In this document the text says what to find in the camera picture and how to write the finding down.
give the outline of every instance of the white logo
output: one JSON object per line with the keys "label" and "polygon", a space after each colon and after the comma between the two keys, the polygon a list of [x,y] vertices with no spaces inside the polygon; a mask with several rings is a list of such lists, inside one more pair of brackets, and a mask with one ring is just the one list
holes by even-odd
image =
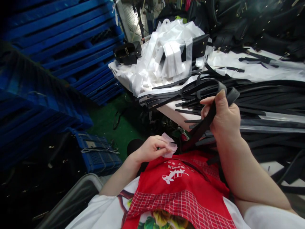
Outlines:
{"label": "white logo", "polygon": [[169,175],[166,176],[166,175],[163,175],[162,176],[162,179],[166,181],[167,184],[170,184],[171,181],[174,181],[173,178],[177,178],[177,177],[181,177],[182,174],[186,174],[188,175],[187,173],[184,172],[185,170],[174,170],[174,171],[170,171]]}

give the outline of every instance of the hand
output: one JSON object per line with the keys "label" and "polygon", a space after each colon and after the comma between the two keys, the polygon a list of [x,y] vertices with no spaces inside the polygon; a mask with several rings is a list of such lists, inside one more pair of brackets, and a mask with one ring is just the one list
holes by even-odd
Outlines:
{"label": "hand", "polygon": [[171,152],[168,149],[169,142],[163,137],[156,135],[150,136],[143,145],[134,151],[130,156],[137,163],[150,162],[166,153]]}
{"label": "hand", "polygon": [[216,115],[210,125],[210,130],[215,136],[216,140],[219,138],[227,138],[229,136],[240,136],[241,115],[238,106],[233,103],[230,107],[224,89],[222,89],[216,96],[208,97],[200,101],[205,104],[201,110],[201,118],[204,119],[215,99]]}

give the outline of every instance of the green floor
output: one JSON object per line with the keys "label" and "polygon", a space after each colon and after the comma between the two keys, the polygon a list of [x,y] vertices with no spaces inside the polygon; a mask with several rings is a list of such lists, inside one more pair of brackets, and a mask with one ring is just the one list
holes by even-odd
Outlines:
{"label": "green floor", "polygon": [[[117,120],[124,108],[128,109],[121,116],[118,128],[113,130],[114,116],[119,111],[116,117]],[[127,158],[126,149],[131,140],[136,138],[145,140],[150,135],[148,128],[143,125],[143,121],[140,118],[141,108],[133,106],[126,94],[115,97],[106,106],[98,107],[92,105],[88,107],[88,112],[94,123],[88,133],[105,136],[109,142],[113,140],[115,147],[118,147],[122,161]]]}

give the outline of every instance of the fingernail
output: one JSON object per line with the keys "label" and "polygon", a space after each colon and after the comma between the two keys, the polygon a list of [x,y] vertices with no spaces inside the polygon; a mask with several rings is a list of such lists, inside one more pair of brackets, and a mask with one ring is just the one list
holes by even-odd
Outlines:
{"label": "fingernail", "polygon": [[224,99],[226,97],[226,92],[224,89],[221,89],[221,91],[218,93],[219,99]]}

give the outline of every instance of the apron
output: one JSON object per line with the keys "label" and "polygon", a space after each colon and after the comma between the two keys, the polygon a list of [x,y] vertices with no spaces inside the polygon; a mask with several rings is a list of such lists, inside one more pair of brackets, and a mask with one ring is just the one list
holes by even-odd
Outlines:
{"label": "apron", "polygon": [[229,189],[217,165],[208,166],[196,150],[172,158],[159,157],[141,173],[123,229],[137,228],[144,212],[157,209],[178,215],[195,228],[236,228],[223,201]]}

